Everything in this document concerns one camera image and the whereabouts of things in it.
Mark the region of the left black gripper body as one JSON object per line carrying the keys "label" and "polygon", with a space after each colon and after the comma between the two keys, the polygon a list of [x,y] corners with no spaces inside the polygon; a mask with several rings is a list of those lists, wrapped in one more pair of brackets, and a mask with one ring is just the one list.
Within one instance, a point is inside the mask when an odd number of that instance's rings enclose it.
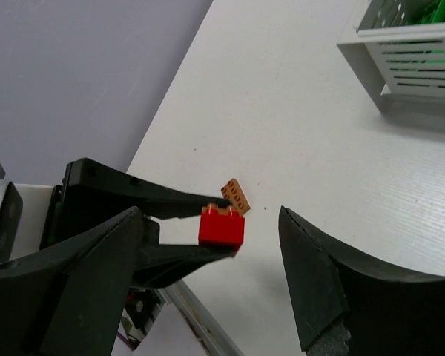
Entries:
{"label": "left black gripper body", "polygon": [[145,199],[134,190],[155,188],[156,184],[134,177],[89,179],[85,184],[56,186],[53,192],[39,248],[56,245],[82,234]]}

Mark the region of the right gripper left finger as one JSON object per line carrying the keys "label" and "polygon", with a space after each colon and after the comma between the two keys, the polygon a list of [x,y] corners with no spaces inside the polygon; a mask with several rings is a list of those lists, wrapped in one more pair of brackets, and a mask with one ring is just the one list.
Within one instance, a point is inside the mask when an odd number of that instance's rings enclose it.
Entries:
{"label": "right gripper left finger", "polygon": [[109,355],[143,232],[129,208],[1,264],[0,355]]}

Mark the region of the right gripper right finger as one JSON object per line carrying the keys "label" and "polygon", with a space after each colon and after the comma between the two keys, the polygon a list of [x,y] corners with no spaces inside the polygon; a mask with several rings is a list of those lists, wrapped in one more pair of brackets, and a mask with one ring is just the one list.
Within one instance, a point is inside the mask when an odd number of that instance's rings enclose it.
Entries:
{"label": "right gripper right finger", "polygon": [[289,208],[278,231],[307,355],[445,355],[445,277],[373,257]]}

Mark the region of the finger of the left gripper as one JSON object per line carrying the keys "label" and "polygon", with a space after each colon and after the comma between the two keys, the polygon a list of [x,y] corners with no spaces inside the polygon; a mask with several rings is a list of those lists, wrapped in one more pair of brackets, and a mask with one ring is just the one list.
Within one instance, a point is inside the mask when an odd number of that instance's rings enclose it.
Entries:
{"label": "finger of the left gripper", "polygon": [[137,249],[131,287],[165,288],[209,263],[235,255],[228,247],[145,244]]}
{"label": "finger of the left gripper", "polygon": [[71,162],[65,172],[65,210],[86,220],[107,220],[137,207],[161,220],[195,217],[209,204],[226,208],[229,200],[185,193],[149,182],[92,159]]}

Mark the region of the small red lego piece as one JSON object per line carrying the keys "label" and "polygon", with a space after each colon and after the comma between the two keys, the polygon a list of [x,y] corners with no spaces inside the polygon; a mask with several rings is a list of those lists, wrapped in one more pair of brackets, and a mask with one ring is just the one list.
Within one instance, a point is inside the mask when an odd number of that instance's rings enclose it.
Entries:
{"label": "small red lego piece", "polygon": [[220,208],[214,203],[202,208],[198,244],[239,251],[244,242],[245,218],[232,205]]}

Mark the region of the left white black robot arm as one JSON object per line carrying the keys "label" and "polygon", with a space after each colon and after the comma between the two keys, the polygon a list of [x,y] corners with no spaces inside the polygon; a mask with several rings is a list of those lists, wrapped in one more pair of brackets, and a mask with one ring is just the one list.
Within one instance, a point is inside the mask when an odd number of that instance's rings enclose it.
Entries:
{"label": "left white black robot arm", "polygon": [[0,301],[27,313],[64,297],[122,303],[233,257],[245,219],[228,200],[166,188],[84,158],[54,187],[38,248],[13,257],[23,200],[0,164]]}

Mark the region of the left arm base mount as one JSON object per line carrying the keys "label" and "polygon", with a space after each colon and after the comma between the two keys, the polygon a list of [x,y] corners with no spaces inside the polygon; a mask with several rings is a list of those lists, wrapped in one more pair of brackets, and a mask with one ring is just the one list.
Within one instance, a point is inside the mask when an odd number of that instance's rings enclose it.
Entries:
{"label": "left arm base mount", "polygon": [[166,304],[158,290],[129,289],[116,337],[132,352],[148,336]]}

